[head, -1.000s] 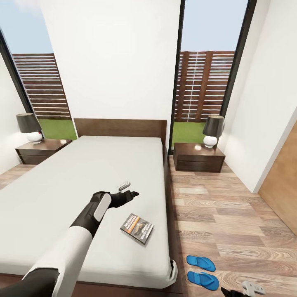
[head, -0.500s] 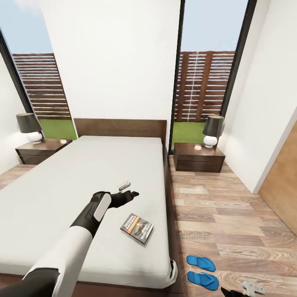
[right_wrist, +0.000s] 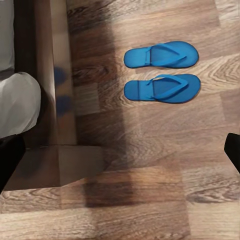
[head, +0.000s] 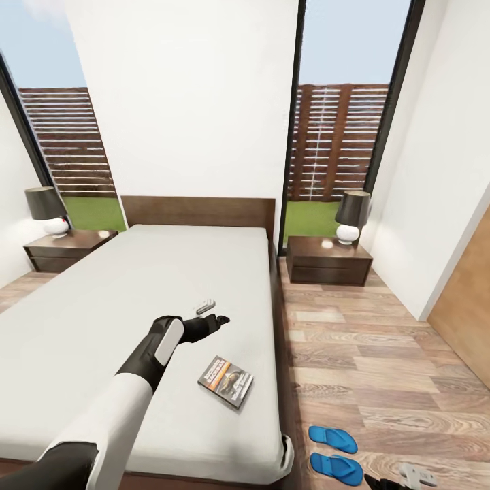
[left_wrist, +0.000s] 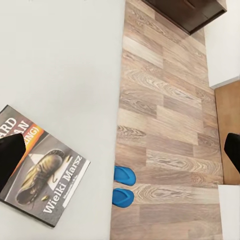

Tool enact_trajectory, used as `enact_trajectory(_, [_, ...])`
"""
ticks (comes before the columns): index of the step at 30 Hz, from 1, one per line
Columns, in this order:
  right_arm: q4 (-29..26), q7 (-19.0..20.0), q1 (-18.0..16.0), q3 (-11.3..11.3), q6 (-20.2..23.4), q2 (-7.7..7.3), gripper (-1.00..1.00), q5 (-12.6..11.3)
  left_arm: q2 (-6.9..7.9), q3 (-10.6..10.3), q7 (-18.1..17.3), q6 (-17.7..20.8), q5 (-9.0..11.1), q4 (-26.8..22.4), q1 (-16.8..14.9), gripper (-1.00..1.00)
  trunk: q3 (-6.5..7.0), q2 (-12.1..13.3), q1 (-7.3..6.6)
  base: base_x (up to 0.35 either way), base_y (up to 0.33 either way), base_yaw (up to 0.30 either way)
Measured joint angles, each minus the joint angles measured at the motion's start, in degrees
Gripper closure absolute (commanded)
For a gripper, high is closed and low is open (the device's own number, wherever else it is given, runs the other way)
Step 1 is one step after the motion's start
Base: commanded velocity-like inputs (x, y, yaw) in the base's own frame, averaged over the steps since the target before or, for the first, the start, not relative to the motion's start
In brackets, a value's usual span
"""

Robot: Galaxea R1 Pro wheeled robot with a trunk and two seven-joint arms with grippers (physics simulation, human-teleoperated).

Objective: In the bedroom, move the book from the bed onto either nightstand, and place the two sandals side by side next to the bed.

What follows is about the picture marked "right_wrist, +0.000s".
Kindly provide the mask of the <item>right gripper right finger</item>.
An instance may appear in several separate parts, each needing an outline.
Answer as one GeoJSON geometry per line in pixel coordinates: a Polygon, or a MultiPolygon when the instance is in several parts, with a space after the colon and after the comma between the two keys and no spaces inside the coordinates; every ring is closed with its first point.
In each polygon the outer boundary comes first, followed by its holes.
{"type": "Polygon", "coordinates": [[[227,135],[224,151],[240,173],[240,135],[229,133],[227,135]]]}

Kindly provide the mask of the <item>sandal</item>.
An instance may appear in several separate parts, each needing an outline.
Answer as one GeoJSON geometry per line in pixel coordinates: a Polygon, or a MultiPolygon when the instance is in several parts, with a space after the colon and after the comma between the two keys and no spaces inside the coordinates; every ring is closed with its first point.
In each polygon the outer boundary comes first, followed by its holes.
{"type": "Polygon", "coordinates": [[[171,41],[144,48],[134,48],[124,56],[124,64],[130,69],[149,66],[184,69],[196,65],[198,60],[197,49],[185,41],[171,41]]]}
{"type": "Polygon", "coordinates": [[[201,81],[194,74],[161,74],[151,80],[130,80],[124,95],[131,101],[184,103],[199,92],[201,81]]]}

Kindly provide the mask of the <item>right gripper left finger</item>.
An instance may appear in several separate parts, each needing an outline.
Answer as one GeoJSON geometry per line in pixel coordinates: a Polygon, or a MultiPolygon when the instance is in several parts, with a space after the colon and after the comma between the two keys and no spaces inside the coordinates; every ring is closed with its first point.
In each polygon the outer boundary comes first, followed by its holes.
{"type": "Polygon", "coordinates": [[[26,144],[22,133],[0,138],[0,192],[3,191],[25,153],[26,144]]]}

